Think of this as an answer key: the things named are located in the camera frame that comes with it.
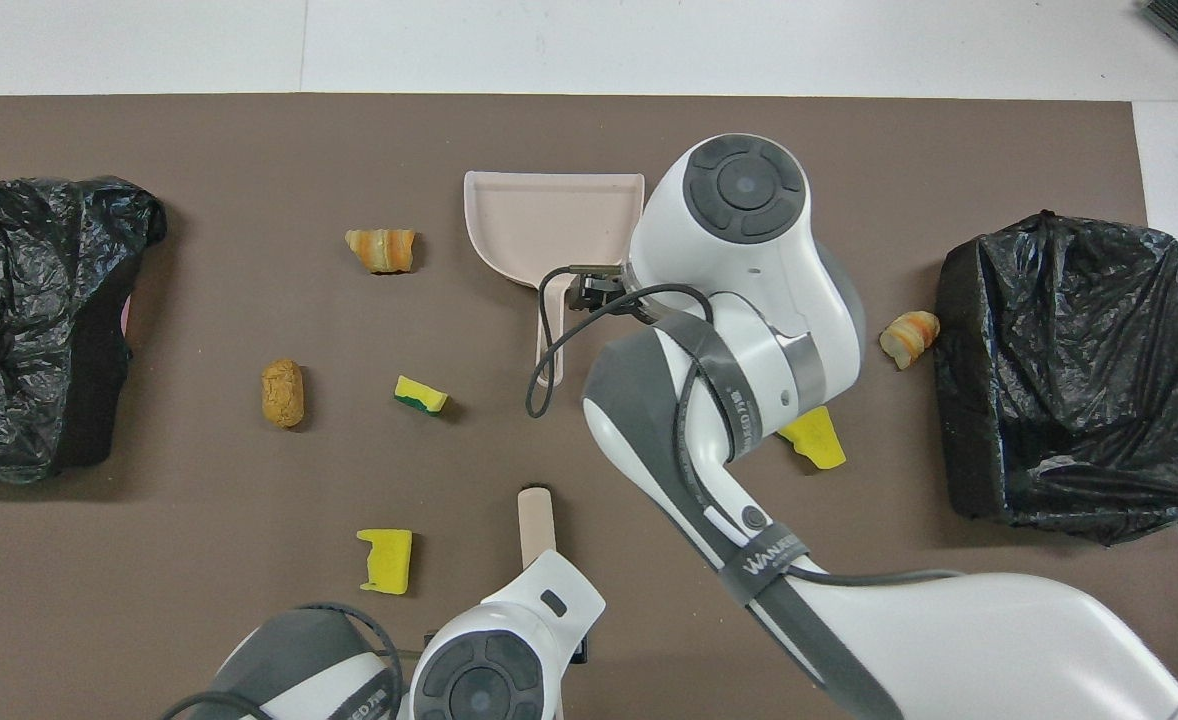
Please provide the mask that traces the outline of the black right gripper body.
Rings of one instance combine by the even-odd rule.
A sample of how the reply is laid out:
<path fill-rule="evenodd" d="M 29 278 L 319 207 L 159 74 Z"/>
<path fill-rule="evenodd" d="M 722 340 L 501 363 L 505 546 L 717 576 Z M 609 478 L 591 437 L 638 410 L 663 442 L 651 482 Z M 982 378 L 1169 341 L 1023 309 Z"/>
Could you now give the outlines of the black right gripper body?
<path fill-rule="evenodd" d="M 573 275 L 571 288 L 565 293 L 569 310 L 593 313 L 626 296 L 624 265 L 570 265 L 569 272 Z"/>

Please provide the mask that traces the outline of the beige plastic dustpan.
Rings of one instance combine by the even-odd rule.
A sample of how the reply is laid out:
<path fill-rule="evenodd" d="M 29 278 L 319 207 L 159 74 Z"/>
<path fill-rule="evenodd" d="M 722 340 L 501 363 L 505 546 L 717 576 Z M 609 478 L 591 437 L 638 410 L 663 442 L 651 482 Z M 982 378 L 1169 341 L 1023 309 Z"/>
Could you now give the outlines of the beige plastic dustpan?
<path fill-rule="evenodd" d="M 644 177 L 542 174 L 469 170 L 464 176 L 466 233 L 479 258 L 512 282 L 540 288 L 558 266 L 624 265 L 646 197 Z M 573 275 L 545 288 L 552 341 L 563 333 Z"/>

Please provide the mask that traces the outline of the beige hand brush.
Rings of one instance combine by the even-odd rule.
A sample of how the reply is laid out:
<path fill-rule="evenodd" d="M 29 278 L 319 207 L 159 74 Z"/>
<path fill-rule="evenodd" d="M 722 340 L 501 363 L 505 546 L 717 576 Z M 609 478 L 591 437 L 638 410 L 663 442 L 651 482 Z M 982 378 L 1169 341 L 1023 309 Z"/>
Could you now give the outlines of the beige hand brush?
<path fill-rule="evenodd" d="M 529 568 L 544 551 L 556 551 L 552 493 L 545 485 L 530 485 L 517 493 L 519 553 L 522 569 Z"/>

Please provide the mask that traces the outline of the yellow green sponge wedge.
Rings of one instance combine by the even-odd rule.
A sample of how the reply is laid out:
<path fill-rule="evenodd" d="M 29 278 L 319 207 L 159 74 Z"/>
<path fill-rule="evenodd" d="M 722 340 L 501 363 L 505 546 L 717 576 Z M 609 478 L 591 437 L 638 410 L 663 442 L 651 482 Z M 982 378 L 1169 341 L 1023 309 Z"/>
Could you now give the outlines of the yellow green sponge wedge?
<path fill-rule="evenodd" d="M 446 409 L 449 395 L 437 388 L 415 381 L 408 375 L 398 375 L 396 383 L 393 383 L 393 401 L 405 407 L 412 407 L 428 416 L 439 416 Z"/>

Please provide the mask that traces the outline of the notched yellow sponge piece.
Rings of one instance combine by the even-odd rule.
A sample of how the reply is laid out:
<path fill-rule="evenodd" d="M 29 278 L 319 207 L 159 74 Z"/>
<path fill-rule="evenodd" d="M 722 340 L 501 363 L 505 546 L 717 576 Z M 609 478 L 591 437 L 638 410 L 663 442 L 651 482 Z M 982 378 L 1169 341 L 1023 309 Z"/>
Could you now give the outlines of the notched yellow sponge piece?
<path fill-rule="evenodd" d="M 406 594 L 410 584 L 413 533 L 408 529 L 360 529 L 355 537 L 369 544 L 366 579 L 360 592 Z"/>

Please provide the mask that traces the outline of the striped orange croissant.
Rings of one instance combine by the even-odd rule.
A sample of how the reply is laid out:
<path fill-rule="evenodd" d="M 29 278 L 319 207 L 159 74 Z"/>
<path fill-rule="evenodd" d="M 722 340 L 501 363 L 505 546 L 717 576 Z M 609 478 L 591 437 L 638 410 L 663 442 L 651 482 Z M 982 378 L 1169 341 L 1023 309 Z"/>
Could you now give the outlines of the striped orange croissant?
<path fill-rule="evenodd" d="M 413 269 L 413 229 L 351 229 L 348 249 L 371 275 L 401 275 Z"/>

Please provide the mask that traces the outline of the brown oval bread roll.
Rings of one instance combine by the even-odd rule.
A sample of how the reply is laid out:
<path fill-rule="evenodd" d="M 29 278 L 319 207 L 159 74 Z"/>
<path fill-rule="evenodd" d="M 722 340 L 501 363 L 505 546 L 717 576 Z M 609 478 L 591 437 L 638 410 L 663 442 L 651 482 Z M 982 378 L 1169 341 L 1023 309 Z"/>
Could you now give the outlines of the brown oval bread roll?
<path fill-rule="evenodd" d="M 282 357 L 260 374 L 262 414 L 270 424 L 293 429 L 305 416 L 305 384 L 302 366 Z"/>

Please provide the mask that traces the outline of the black bag lined bin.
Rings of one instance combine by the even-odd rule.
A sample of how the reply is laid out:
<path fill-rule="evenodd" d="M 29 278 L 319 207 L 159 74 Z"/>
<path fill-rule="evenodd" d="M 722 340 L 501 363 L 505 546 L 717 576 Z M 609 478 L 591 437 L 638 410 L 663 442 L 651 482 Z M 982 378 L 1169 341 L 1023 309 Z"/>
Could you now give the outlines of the black bag lined bin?
<path fill-rule="evenodd" d="M 1178 526 L 1178 242 L 1032 214 L 949 251 L 935 392 L 964 518 L 1119 544 Z"/>
<path fill-rule="evenodd" d="M 0 181 L 0 483 L 108 460 L 124 311 L 167 231 L 163 202 L 123 178 Z"/>

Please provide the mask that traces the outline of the plain yellow sponge piece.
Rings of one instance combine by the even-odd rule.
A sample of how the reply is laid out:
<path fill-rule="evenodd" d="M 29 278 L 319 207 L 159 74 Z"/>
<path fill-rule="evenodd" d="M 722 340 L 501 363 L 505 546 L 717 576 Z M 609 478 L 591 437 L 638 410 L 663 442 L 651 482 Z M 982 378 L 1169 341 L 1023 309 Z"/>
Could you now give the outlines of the plain yellow sponge piece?
<path fill-rule="evenodd" d="M 818 469 L 830 470 L 840 468 L 848 456 L 839 440 L 827 407 L 814 407 L 798 420 L 777 429 L 777 436 L 793 447 L 793 451 L 807 457 Z"/>

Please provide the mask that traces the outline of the small curled croissant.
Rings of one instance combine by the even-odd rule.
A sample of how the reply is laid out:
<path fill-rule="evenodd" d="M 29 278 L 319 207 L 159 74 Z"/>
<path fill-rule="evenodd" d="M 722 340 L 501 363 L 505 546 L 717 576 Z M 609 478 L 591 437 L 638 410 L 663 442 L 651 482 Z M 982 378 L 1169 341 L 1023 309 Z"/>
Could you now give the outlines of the small curled croissant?
<path fill-rule="evenodd" d="M 926 310 L 913 310 L 896 316 L 882 329 L 878 342 L 900 372 L 913 365 L 935 343 L 941 332 L 941 321 Z"/>

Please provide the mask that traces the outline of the brown table mat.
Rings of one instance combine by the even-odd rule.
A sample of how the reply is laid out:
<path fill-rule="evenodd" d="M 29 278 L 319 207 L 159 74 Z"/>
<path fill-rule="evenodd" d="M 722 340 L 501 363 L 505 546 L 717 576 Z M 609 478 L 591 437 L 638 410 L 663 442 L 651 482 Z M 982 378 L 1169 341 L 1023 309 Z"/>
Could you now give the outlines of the brown table mat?
<path fill-rule="evenodd" d="M 565 348 L 544 418 L 524 395 L 535 295 L 466 237 L 469 170 L 640 173 L 703 138 L 775 138 L 878 333 L 935 304 L 951 249 L 1041 210 L 1145 224 L 1127 103 L 626 95 L 0 97 L 0 181 L 117 176 L 167 206 L 130 310 L 110 460 L 0 483 L 0 720 L 141 719 L 201 691 L 256 625 L 311 601 L 401 647 L 521 568 L 516 493 L 551 485 L 558 547 L 605 600 L 569 716 L 843 720 L 580 411 L 608 316 Z M 371 275 L 351 229 L 413 229 Z M 293 429 L 260 374 L 304 372 Z M 393 401 L 398 375 L 449 395 Z M 360 529 L 413 533 L 409 592 L 360 592 Z"/>

